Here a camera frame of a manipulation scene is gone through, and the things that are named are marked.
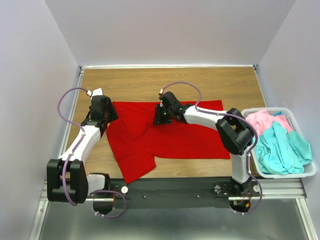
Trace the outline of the red t shirt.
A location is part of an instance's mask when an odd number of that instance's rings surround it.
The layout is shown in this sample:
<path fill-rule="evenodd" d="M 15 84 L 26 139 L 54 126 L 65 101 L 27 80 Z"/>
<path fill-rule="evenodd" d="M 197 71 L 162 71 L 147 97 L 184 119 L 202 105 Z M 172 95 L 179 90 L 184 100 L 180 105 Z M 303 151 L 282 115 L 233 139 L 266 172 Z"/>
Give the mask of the red t shirt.
<path fill-rule="evenodd" d="M 108 143 L 129 184 L 156 167 L 155 158 L 229 159 L 219 133 L 197 124 L 154 124 L 156 102 L 114 101 L 118 119 L 106 130 Z"/>

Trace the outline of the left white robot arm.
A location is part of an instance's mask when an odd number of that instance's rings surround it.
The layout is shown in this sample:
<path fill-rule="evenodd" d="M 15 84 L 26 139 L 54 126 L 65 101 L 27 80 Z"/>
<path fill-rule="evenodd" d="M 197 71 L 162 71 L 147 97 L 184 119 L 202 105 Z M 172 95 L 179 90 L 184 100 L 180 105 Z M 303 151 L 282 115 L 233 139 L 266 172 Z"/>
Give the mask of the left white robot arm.
<path fill-rule="evenodd" d="M 50 159 L 46 166 L 47 198 L 51 202 L 66 202 L 73 206 L 82 204 L 87 196 L 96 193 L 104 198 L 110 194 L 111 185 L 106 173 L 86 174 L 85 161 L 94 145 L 104 135 L 108 124 L 118 115 L 109 97 L 94 95 L 80 130 L 68 150 L 58 159 Z"/>

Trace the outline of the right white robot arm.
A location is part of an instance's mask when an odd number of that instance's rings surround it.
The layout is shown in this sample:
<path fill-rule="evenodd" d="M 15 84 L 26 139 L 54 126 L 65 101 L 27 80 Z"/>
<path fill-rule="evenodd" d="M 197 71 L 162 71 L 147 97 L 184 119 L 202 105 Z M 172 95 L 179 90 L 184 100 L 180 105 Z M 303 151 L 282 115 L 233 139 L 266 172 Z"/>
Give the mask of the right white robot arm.
<path fill-rule="evenodd" d="M 182 104 L 171 92 L 159 93 L 160 103 L 155 107 L 155 125 L 169 124 L 173 120 L 190 125 L 207 127 L 218 132 L 222 145 L 230 153 L 232 175 L 227 193 L 241 196 L 248 191 L 250 174 L 250 146 L 254 131 L 236 108 L 229 111 L 210 110 L 197 104 Z"/>

